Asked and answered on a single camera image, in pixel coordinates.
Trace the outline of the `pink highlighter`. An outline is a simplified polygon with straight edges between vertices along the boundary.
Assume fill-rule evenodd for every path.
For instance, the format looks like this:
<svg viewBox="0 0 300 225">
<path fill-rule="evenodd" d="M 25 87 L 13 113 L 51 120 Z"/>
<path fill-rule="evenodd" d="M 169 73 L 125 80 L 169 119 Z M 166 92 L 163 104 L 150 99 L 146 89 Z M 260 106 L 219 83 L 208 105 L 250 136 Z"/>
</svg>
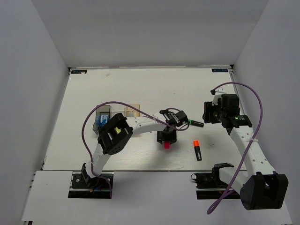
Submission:
<svg viewBox="0 0 300 225">
<path fill-rule="evenodd" d="M 164 142 L 164 149 L 169 150 L 170 149 L 170 142 Z"/>
</svg>

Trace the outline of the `yellow highlighter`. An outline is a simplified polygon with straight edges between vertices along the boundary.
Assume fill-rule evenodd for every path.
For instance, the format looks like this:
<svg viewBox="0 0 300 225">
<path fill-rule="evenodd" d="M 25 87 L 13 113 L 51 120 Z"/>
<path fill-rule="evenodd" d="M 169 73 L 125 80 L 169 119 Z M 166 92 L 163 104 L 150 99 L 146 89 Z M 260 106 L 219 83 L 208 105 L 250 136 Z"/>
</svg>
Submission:
<svg viewBox="0 0 300 225">
<path fill-rule="evenodd" d="M 116 132 L 117 134 L 119 134 L 119 133 L 121 132 L 121 129 L 119 129 L 119 128 L 117 128 L 117 127 L 116 127 L 114 130 L 115 130 L 115 132 Z"/>
</svg>

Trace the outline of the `blue stationery block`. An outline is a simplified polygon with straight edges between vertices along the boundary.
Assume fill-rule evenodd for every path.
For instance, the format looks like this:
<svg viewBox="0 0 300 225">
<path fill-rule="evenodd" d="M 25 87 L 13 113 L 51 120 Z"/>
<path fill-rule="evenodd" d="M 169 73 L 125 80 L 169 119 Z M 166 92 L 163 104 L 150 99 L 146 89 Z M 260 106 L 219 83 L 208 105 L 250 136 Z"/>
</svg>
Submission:
<svg viewBox="0 0 300 225">
<path fill-rule="evenodd" d="M 95 117 L 95 125 L 101 128 L 109 121 L 109 118 L 109 115 L 98 115 Z"/>
</svg>

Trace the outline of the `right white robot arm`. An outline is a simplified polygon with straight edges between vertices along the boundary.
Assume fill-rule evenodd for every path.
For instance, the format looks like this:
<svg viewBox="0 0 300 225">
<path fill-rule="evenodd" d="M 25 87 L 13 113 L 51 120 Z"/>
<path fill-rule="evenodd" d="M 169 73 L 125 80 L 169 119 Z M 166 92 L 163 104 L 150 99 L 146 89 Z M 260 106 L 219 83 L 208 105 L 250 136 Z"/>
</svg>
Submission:
<svg viewBox="0 0 300 225">
<path fill-rule="evenodd" d="M 276 172 L 266 159 L 248 116 L 240 113 L 236 94 L 214 91 L 213 100 L 204 103 L 205 123 L 221 123 L 234 141 L 247 169 L 244 174 L 230 163 L 214 165 L 212 183 L 217 187 L 228 184 L 240 195 L 247 210 L 280 209 L 288 187 L 286 175 Z"/>
</svg>

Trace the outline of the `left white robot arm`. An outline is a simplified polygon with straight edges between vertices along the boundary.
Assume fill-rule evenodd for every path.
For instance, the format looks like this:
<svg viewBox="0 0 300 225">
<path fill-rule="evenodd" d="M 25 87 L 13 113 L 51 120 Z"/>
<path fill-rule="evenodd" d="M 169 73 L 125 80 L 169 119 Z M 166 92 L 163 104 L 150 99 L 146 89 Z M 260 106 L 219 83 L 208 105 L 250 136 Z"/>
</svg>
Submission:
<svg viewBox="0 0 300 225">
<path fill-rule="evenodd" d="M 174 113 L 168 109 L 141 117 L 125 117 L 122 113 L 114 115 L 98 131 L 96 149 L 90 154 L 89 162 L 82 166 L 83 182 L 94 187 L 99 179 L 105 179 L 101 173 L 108 159 L 122 151 L 132 136 L 156 132 L 157 142 L 168 148 L 177 141 L 177 131 L 187 124 L 184 111 Z"/>
</svg>

